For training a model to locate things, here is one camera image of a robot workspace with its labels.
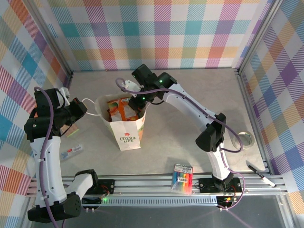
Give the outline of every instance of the bag handle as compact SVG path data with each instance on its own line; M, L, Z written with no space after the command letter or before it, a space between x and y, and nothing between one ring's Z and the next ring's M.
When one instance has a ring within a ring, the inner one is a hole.
M92 100L91 100L91 99L89 99L89 98L85 98L85 99L83 99L81 102L83 102L83 101L85 101L85 100L88 100L88 101L92 102L93 104L95 104L95 102L94 102L94 101L92 101ZM94 115L94 116L99 116L99 115L101 115L101 114L92 114L92 113L88 113L88 112L86 112L86 114L89 114L89 115Z

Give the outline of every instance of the white paper bag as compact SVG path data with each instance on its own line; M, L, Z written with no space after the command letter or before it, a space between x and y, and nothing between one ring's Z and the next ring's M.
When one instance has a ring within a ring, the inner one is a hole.
M141 147L140 140L143 136L143 126L146 117L146 111L140 112L140 118L136 121L115 121L109 122L109 105L107 102L122 98L131 97L131 94L115 94L100 96L95 101L95 110L100 114L104 124L108 127L112 135L115 137L119 149L121 151L138 149Z

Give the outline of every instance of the plaid fabric backdrop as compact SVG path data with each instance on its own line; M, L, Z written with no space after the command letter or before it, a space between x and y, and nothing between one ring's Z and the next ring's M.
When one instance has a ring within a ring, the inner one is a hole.
M271 1L35 0L74 70L235 67Z
M245 69L260 131L304 224L304 0L285 0Z
M23 126L34 87L67 77L21 0L0 0L0 227L18 222L35 164Z

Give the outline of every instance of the orange package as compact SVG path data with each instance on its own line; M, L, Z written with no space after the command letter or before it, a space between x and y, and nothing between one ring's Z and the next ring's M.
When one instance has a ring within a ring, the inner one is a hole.
M129 107L129 97L118 98L108 102L112 121L135 121L138 114Z

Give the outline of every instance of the colorful markers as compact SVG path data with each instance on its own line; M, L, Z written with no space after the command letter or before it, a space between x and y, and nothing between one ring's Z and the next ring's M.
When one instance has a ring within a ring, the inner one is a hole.
M177 193L192 193L193 167L186 165L174 165L172 176L172 191Z

